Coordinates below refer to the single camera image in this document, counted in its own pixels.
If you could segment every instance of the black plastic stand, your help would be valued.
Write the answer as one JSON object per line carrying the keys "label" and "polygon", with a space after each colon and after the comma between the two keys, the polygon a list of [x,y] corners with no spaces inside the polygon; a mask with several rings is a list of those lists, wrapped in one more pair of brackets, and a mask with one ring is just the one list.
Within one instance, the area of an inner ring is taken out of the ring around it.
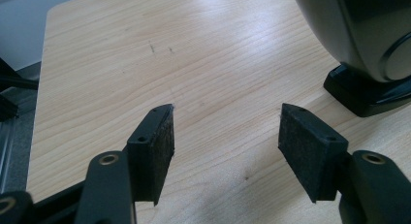
{"label": "black plastic stand", "polygon": [[343,65],[330,71],[324,87],[360,117],[387,112],[411,101],[411,78],[381,83],[364,79]]}

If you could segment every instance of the wooden table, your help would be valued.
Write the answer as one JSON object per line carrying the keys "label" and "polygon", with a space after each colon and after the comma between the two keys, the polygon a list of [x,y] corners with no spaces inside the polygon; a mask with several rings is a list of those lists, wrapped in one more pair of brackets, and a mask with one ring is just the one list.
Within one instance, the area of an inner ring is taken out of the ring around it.
{"label": "wooden table", "polygon": [[305,107],[411,177],[411,107],[370,118],[322,87],[338,63],[295,0],[74,0],[47,16],[28,191],[39,201],[121,149],[173,103],[175,156],[139,223],[338,223],[277,148],[282,103]]}

